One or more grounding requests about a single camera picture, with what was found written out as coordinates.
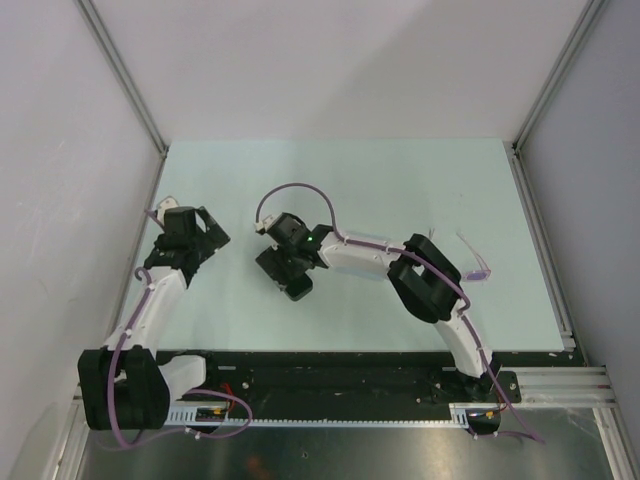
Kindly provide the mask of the dark green glasses case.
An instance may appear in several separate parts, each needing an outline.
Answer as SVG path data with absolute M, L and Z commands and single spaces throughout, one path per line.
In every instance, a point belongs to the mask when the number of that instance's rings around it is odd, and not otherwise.
M 303 275 L 290 281 L 284 288 L 284 293 L 290 300 L 297 302 L 309 294 L 312 289 L 312 279 L 308 275 Z

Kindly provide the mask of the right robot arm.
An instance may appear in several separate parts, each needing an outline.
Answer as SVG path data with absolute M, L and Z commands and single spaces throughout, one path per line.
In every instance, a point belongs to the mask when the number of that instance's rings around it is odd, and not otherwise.
M 332 225 L 309 229 L 286 212 L 258 220 L 255 231 L 273 241 L 256 263 L 290 300 L 312 291 L 308 272 L 317 268 L 387 280 L 404 308 L 444 340 L 463 393 L 484 401 L 496 391 L 500 365 L 466 315 L 470 301 L 462 276 L 429 238 L 414 234 L 400 246 L 379 243 L 343 235 Z

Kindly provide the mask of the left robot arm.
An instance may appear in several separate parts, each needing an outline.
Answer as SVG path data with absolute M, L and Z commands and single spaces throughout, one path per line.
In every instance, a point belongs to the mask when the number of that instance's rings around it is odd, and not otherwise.
M 226 246 L 229 235 L 205 207 L 163 200 L 152 212 L 162 231 L 134 276 L 143 284 L 129 318 L 97 349 L 84 350 L 77 370 L 86 421 L 92 430 L 161 428 L 171 404 L 189 391 L 214 397 L 221 376 L 199 355 L 157 361 L 159 341 L 174 307 L 201 265 Z

